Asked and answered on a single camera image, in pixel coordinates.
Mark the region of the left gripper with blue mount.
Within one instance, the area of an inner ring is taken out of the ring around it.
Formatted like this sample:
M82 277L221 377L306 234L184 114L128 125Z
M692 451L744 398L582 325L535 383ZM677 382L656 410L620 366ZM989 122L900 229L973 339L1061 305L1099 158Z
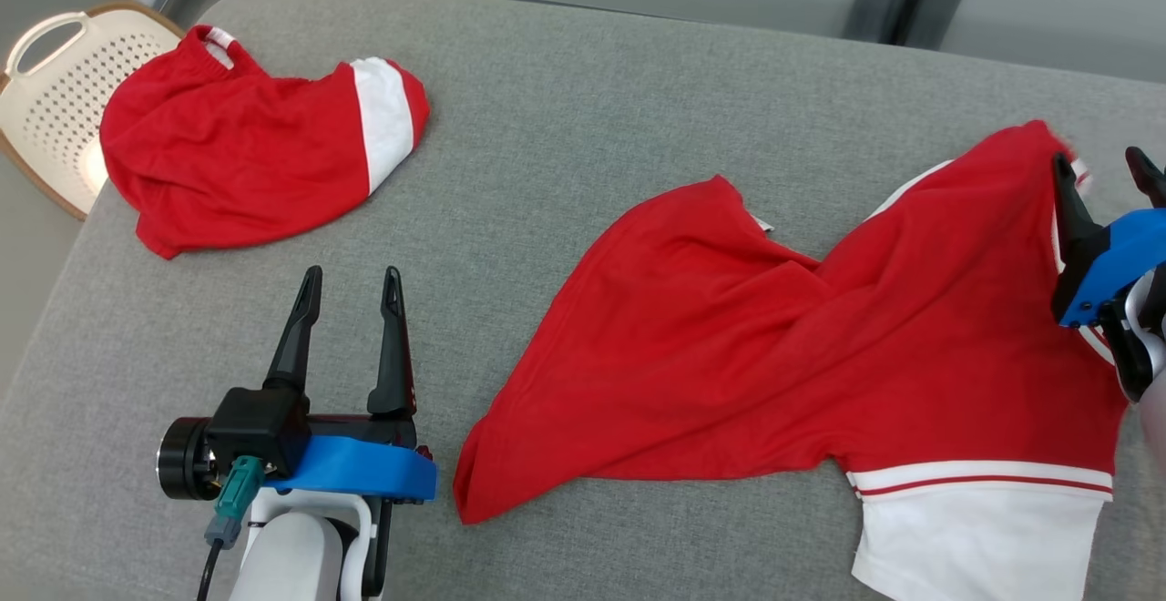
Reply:
M318 320L323 270L305 270L276 345L264 389L304 392L310 331ZM405 315L403 279L384 273L382 349L367 411L374 417L416 414L414 369ZM167 497L213 502L204 538L211 548L199 583L208 596L222 553L240 546L232 597L382 597L393 508L436 496L437 468L424 448L371 443L340 435L324 422L309 440L292 477L280 480L257 457L218 459L208 418L182 417L167 429L157 478Z

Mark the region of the right gripper with blue mount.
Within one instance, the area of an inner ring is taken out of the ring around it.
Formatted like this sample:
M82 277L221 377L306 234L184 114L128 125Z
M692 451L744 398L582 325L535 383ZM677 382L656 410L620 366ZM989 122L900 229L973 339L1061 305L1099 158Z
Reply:
M1125 149L1137 190L1154 209L1096 223L1084 203L1093 176L1079 158L1058 152L1055 237L1060 258L1052 313L1058 324L1100 331L1129 401L1142 401L1163 373L1163 209L1166 177L1142 148Z

